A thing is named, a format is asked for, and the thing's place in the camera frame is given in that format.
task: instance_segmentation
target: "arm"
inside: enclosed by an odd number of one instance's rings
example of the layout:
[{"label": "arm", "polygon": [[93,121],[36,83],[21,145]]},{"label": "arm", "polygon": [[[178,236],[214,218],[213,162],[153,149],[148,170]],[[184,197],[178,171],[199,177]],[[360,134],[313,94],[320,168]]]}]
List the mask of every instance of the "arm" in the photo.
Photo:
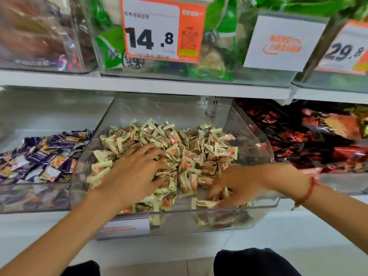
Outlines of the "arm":
[{"label": "arm", "polygon": [[128,151],[84,200],[47,233],[0,269],[1,276],[60,276],[98,230],[122,209],[139,202],[164,183],[152,181],[159,169],[169,167],[153,161],[165,155],[154,145]]},{"label": "arm", "polygon": [[[214,181],[210,196],[228,186],[233,195],[218,207],[234,207],[255,198],[265,189],[302,201],[311,187],[310,177],[289,164],[231,166]],[[368,254],[368,205],[350,196],[316,185],[303,204]]]}]

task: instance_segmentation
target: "red string bracelet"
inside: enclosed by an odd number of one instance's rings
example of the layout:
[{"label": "red string bracelet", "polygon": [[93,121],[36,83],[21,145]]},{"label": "red string bracelet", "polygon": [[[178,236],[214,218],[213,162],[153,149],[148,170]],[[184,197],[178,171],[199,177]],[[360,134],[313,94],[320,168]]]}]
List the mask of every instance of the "red string bracelet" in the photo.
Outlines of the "red string bracelet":
[{"label": "red string bracelet", "polygon": [[308,193],[306,194],[306,197],[303,200],[299,201],[299,202],[295,202],[294,207],[292,208],[292,211],[294,211],[295,209],[297,209],[302,204],[305,204],[306,201],[308,199],[310,199],[310,197],[311,197],[311,195],[313,193],[314,186],[318,185],[318,186],[324,187],[326,189],[333,190],[333,188],[331,188],[329,186],[326,186],[326,185],[323,185],[323,184],[319,184],[318,181],[317,181],[317,179],[315,177],[311,177],[311,179],[312,179],[312,184],[310,186],[310,189],[309,189]]}]

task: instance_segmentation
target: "barcode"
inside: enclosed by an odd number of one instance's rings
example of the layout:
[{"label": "barcode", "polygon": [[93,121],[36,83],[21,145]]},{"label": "barcode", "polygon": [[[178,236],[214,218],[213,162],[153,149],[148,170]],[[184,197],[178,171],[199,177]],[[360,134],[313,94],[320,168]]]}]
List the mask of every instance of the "barcode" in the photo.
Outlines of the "barcode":
[{"label": "barcode", "polygon": [[160,59],[170,59],[169,56],[165,56],[165,55],[153,55],[153,54],[142,54],[142,53],[138,53],[137,56],[144,56],[144,57],[152,57],[152,58],[160,58]]},{"label": "barcode", "polygon": [[196,40],[198,38],[198,33],[188,30],[182,31],[182,44],[181,49],[196,50]]}]

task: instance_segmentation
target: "price tag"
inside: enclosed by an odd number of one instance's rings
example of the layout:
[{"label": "price tag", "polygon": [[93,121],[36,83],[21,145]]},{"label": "price tag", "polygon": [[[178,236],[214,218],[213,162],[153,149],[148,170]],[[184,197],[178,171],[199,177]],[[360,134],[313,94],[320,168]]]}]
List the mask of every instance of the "price tag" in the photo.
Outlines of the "price tag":
[{"label": "price tag", "polygon": [[326,23],[259,15],[244,67],[303,71]]},{"label": "price tag", "polygon": [[349,21],[338,33],[316,70],[364,75],[368,70],[368,23]]},{"label": "price tag", "polygon": [[120,0],[129,57],[198,63],[205,5]]},{"label": "price tag", "polygon": [[110,221],[97,234],[97,239],[150,234],[150,218]]}]

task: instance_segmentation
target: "hand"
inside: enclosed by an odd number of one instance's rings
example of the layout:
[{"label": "hand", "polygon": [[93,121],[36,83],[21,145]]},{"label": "hand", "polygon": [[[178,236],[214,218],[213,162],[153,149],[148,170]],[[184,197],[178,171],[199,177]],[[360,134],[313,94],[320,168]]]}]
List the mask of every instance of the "hand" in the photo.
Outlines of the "hand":
[{"label": "hand", "polygon": [[109,174],[92,192],[99,192],[108,201],[114,214],[140,202],[164,184],[163,178],[154,180],[158,170],[169,170],[157,156],[165,156],[165,151],[153,144],[138,149],[130,149],[113,166]]},{"label": "hand", "polygon": [[257,166],[229,166],[216,178],[209,191],[209,199],[224,187],[233,190],[230,198],[216,207],[237,207],[255,199],[265,190],[274,190],[294,200],[306,196],[310,187],[307,175],[290,164],[260,164]]}]

